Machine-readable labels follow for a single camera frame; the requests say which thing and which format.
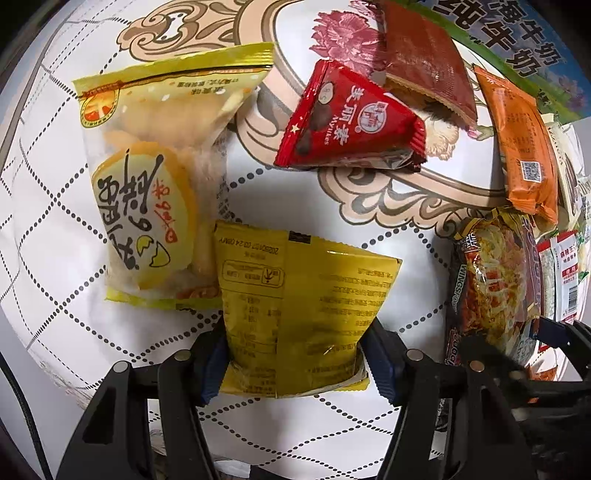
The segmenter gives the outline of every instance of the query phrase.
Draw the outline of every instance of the chocolate candy wrapper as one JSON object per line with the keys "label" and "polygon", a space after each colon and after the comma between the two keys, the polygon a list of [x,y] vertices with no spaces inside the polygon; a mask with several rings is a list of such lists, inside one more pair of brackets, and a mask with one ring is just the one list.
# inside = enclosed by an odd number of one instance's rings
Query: chocolate candy wrapper
{"label": "chocolate candy wrapper", "polygon": [[520,212],[558,224],[558,173],[548,130],[535,98],[474,65],[499,139],[507,198]]}
{"label": "chocolate candy wrapper", "polygon": [[391,0],[382,1],[386,23],[386,75],[427,95],[476,127],[474,92],[464,62],[447,32]]}
{"label": "chocolate candy wrapper", "polygon": [[423,120],[362,75],[319,60],[275,165],[416,168],[424,156]]}

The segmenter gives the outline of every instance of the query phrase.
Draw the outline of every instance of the barcode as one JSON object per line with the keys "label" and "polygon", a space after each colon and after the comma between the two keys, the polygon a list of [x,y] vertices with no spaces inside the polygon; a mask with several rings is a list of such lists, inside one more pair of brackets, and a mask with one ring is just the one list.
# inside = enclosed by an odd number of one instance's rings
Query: barcode
{"label": "barcode", "polygon": [[537,161],[520,161],[521,176],[525,181],[534,181],[542,183],[542,169],[540,162]]}
{"label": "barcode", "polygon": [[573,313],[577,309],[577,290],[579,286],[575,285],[569,288],[569,313]]}

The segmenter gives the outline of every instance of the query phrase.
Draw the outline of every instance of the transparent plastic wrapper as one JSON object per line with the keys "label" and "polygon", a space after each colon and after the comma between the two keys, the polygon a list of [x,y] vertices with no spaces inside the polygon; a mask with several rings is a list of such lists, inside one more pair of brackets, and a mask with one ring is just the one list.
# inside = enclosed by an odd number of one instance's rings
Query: transparent plastic wrapper
{"label": "transparent plastic wrapper", "polygon": [[272,43],[248,44],[74,82],[109,241],[109,300],[220,303],[213,229],[228,191],[222,132],[272,61]]}

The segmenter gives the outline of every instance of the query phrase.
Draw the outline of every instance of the blue gripper pad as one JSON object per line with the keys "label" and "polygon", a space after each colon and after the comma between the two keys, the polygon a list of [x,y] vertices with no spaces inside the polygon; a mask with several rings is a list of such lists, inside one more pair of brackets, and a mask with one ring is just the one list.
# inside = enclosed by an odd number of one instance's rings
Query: blue gripper pad
{"label": "blue gripper pad", "polygon": [[376,387],[378,387],[379,394],[387,398],[390,403],[396,403],[398,400],[396,392],[397,369],[389,359],[373,324],[361,337],[361,348],[374,377]]}
{"label": "blue gripper pad", "polygon": [[228,340],[224,331],[224,335],[217,339],[205,365],[201,386],[201,400],[204,405],[207,405],[219,393],[229,361]]}

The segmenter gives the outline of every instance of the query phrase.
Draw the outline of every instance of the yellow snack bag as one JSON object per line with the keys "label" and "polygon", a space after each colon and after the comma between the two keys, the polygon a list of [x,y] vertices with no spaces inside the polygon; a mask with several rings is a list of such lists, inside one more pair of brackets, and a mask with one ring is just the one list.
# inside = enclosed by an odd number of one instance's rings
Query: yellow snack bag
{"label": "yellow snack bag", "polygon": [[108,299],[219,304],[213,229],[228,191],[222,132],[271,69],[273,48],[220,48],[74,82],[110,242]]}
{"label": "yellow snack bag", "polygon": [[232,354],[223,392],[286,397],[364,381],[357,344],[401,260],[221,221],[215,244]]}

